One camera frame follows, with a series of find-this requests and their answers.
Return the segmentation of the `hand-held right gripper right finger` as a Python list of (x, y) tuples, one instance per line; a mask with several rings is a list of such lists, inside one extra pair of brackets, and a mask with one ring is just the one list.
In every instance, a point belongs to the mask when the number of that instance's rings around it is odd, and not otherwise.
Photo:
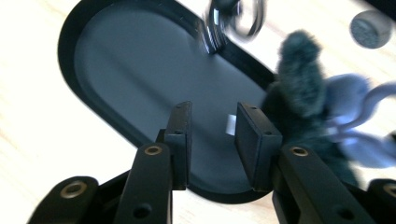
[(237, 105), (234, 142), (248, 182), (255, 191), (273, 189), (272, 160), (282, 141), (282, 134), (258, 107)]

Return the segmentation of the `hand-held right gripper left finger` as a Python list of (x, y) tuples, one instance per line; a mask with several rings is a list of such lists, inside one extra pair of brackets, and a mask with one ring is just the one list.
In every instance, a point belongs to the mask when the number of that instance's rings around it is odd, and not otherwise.
[(187, 101), (173, 107), (165, 132), (164, 142), (171, 149), (173, 189), (184, 190), (189, 185), (191, 169), (191, 107)]

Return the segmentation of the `dark green plush toy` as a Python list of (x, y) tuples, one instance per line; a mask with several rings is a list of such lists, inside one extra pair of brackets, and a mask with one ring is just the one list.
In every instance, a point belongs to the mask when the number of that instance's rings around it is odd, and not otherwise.
[(287, 36), (279, 50), (276, 81), (262, 103), (263, 113), (286, 145), (313, 149), (343, 182), (357, 186), (352, 161), (369, 168), (396, 167), (396, 134), (360, 133), (379, 102), (396, 96), (396, 82), (370, 88), (357, 74), (323, 76), (320, 47), (309, 33)]

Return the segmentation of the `black oval tray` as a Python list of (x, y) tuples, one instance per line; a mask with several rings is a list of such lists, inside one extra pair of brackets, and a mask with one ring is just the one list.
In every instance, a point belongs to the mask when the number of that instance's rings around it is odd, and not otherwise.
[(227, 121), (260, 105), (273, 73), (228, 42), (205, 53), (199, 17), (175, 0), (80, 0), (64, 22), (58, 60), (68, 86), (132, 144), (155, 140), (172, 108), (191, 107), (189, 188), (219, 203), (249, 203), (251, 189)]

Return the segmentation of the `small white tag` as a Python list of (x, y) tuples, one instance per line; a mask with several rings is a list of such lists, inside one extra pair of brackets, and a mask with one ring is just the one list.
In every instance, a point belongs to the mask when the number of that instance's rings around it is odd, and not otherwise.
[(228, 135), (235, 135), (236, 115), (229, 115), (226, 123), (226, 133)]

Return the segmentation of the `grey round cylinder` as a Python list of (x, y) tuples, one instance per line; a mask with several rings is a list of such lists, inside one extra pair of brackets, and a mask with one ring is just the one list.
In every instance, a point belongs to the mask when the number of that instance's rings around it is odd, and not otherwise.
[(392, 21), (377, 10), (366, 10), (351, 20), (349, 32), (360, 46), (367, 49), (379, 49), (391, 39)]

